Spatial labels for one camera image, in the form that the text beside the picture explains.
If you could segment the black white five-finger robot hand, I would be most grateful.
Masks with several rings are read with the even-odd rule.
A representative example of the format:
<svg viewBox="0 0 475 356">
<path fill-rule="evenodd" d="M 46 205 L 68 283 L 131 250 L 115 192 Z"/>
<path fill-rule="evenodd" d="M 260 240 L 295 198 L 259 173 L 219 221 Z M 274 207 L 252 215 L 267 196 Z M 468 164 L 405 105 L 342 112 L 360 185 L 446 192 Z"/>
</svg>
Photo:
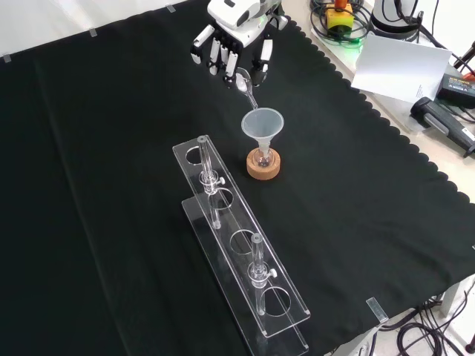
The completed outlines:
<svg viewBox="0 0 475 356">
<path fill-rule="evenodd" d="M 244 49 L 259 43 L 250 69 L 251 83 L 261 85 L 267 77 L 272 57 L 271 28 L 283 30 L 289 23 L 280 1 L 211 1 L 207 12 L 212 18 L 191 45 L 195 64 L 203 62 L 203 48 L 211 50 L 206 67 L 215 76 L 224 71 L 223 81 L 230 86 L 236 81 L 238 65 Z"/>
</svg>

